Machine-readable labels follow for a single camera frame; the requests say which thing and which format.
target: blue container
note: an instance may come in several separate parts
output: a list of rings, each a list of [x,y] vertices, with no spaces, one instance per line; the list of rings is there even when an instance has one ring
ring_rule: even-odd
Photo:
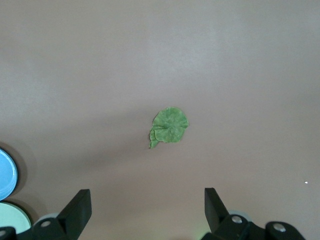
[[[18,171],[13,159],[0,149],[0,201],[7,198],[15,189]]]

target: leaf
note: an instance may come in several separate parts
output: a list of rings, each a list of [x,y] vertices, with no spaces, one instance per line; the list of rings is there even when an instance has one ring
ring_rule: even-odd
[[[168,107],[160,111],[150,130],[150,148],[154,148],[159,142],[179,142],[188,126],[189,122],[179,108]]]
[[[151,130],[150,130],[150,145],[149,145],[149,148],[153,149],[155,146],[157,146],[158,143],[159,143],[159,141],[156,139],[155,130],[153,130],[151,128]]]

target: bolt head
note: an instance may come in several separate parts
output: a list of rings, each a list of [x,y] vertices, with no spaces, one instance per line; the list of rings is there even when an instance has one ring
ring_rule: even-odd
[[[45,227],[48,227],[50,224],[51,224],[50,221],[44,221],[43,223],[41,223],[40,226],[41,226],[42,228],[45,228]]]
[[[239,216],[232,216],[232,221],[236,224],[242,224],[242,219]]]
[[[0,237],[6,235],[6,233],[7,233],[7,232],[6,232],[5,230],[1,230],[1,231],[0,231]]]
[[[279,232],[282,232],[282,233],[284,233],[284,232],[286,231],[285,226],[283,226],[283,225],[280,224],[280,223],[275,223],[275,224],[273,224],[273,228],[274,228],[275,230],[279,231]]]

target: petri dish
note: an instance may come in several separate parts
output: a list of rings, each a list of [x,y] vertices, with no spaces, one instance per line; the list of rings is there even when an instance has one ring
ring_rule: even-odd
[[[18,170],[8,153],[0,149],[0,201],[7,198],[15,189]]]
[[[0,227],[14,227],[16,234],[20,234],[31,228],[31,221],[20,207],[0,202]]]

